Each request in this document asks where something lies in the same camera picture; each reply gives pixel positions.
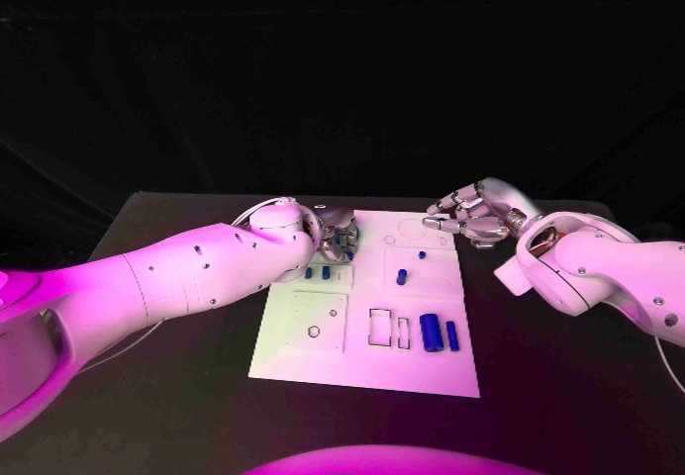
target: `dark table surface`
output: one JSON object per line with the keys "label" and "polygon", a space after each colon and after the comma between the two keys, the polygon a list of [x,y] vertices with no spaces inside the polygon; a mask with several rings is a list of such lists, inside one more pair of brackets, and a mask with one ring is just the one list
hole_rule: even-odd
{"label": "dark table surface", "polygon": [[[265,198],[137,193],[92,259],[229,223]],[[300,201],[422,212],[434,200]],[[598,203],[539,205],[611,218]],[[259,292],[164,322],[121,356],[76,376],[0,444],[0,472],[233,474],[308,450],[386,443],[461,451],[548,473],[682,473],[685,396],[653,338],[605,305],[571,318],[535,292],[513,297],[491,275],[512,255],[512,240],[476,251],[457,239],[457,250],[478,399],[249,379]],[[685,375],[683,350],[665,343],[665,351]]]}

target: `blue battery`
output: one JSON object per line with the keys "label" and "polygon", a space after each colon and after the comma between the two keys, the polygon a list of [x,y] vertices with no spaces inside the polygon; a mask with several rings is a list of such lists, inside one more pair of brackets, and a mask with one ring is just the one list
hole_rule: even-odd
{"label": "blue battery", "polygon": [[438,316],[435,314],[425,314],[418,318],[421,324],[421,336],[424,337],[424,349],[434,353],[442,351],[445,345],[442,344],[442,334],[440,332]]}
{"label": "blue battery", "polygon": [[399,269],[399,272],[396,273],[396,285],[404,285],[406,282],[406,270]]}
{"label": "blue battery", "polygon": [[447,322],[447,338],[450,339],[450,350],[460,350],[460,342],[457,341],[457,327],[454,322]]}

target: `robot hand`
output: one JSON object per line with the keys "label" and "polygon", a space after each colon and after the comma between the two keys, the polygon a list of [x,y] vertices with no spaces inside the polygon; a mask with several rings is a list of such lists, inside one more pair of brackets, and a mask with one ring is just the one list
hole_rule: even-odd
{"label": "robot hand", "polygon": [[[455,220],[432,217],[451,207]],[[427,212],[424,226],[463,234],[476,248],[507,236],[517,239],[515,256],[494,270],[513,295],[533,288],[571,316],[604,302],[646,333],[685,346],[685,243],[639,242],[588,214],[545,216],[522,192],[494,178],[447,195]]]}
{"label": "robot hand", "polygon": [[313,211],[279,198],[232,226],[190,230],[83,265],[0,271],[0,441],[131,333],[297,278],[316,251],[346,262],[354,247],[352,210]]}

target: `white board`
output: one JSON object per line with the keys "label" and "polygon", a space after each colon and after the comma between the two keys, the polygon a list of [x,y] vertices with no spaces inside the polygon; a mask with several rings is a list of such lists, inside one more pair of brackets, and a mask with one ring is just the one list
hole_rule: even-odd
{"label": "white board", "polygon": [[[356,210],[354,216],[352,263],[330,265],[324,280],[329,264],[316,256],[311,279],[271,284],[249,377],[477,398],[453,237],[422,227],[419,213]],[[404,285],[396,284],[399,269],[406,270]],[[438,315],[445,344],[438,352],[424,350],[424,314]],[[448,321],[458,351],[450,350]]]}

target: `black background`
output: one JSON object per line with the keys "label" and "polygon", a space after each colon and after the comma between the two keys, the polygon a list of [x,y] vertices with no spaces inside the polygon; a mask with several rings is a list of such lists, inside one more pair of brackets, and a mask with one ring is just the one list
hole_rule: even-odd
{"label": "black background", "polygon": [[546,3],[3,4],[0,264],[83,261],[138,190],[438,197],[494,176],[682,236],[680,12]]}

